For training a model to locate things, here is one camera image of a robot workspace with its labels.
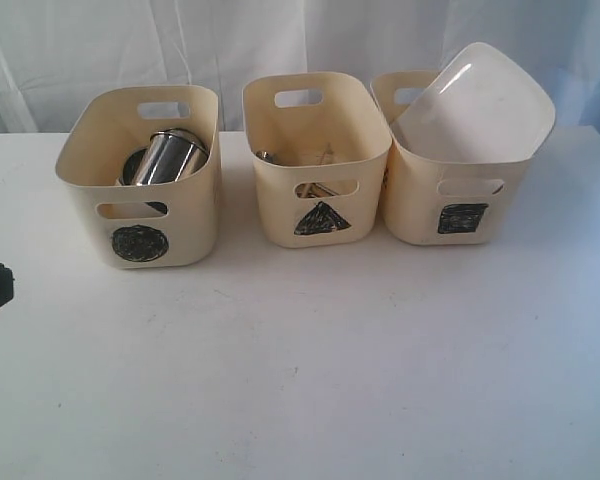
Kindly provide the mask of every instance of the white table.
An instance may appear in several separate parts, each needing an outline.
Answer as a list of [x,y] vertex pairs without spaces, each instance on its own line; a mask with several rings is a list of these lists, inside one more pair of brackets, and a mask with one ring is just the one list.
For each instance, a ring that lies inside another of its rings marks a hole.
[[268,243],[240,133],[190,267],[118,271],[0,135],[0,480],[600,480],[600,136],[555,131],[491,244]]

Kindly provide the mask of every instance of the storage bin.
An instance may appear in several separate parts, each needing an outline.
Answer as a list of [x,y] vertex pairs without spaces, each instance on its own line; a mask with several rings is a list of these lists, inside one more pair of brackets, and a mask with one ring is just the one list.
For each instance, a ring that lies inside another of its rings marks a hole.
[[[141,116],[139,108],[153,103],[186,105],[189,113],[173,118]],[[194,132],[209,149],[207,163],[175,182],[116,185],[127,158],[146,147],[152,133],[168,128]],[[105,93],[76,123],[58,158],[56,174],[107,264],[140,268],[196,262],[212,250],[218,231],[218,97],[198,86],[132,87]],[[152,202],[166,205],[166,215],[145,205]],[[144,207],[146,215],[138,217],[143,209],[130,209],[131,204]]]
[[[315,104],[276,95],[319,91]],[[298,248],[353,242],[374,225],[391,134],[364,85],[333,72],[266,77],[244,89],[247,138],[267,238]],[[255,153],[267,151],[276,164]],[[303,198],[309,187],[331,193]]]
[[[382,75],[371,90],[390,125],[408,105],[397,104],[400,89],[423,89],[434,71]],[[395,138],[387,161],[381,211],[387,228],[415,245],[478,244],[498,231],[530,159],[456,163],[411,153]]]

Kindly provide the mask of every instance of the white curtain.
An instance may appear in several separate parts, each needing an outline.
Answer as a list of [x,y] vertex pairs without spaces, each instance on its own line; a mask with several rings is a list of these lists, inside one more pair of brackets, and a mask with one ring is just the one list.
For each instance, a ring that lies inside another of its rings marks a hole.
[[600,0],[0,0],[0,132],[68,131],[96,95],[198,84],[242,128],[261,76],[439,68],[485,41],[600,131]]

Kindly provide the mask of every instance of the stainless steel cup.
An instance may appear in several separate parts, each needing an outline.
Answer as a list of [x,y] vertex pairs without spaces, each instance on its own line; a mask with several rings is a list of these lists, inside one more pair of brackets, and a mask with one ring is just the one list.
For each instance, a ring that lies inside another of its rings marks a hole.
[[183,128],[172,128],[151,136],[131,181],[132,185],[175,182],[200,170],[209,151],[196,135]]

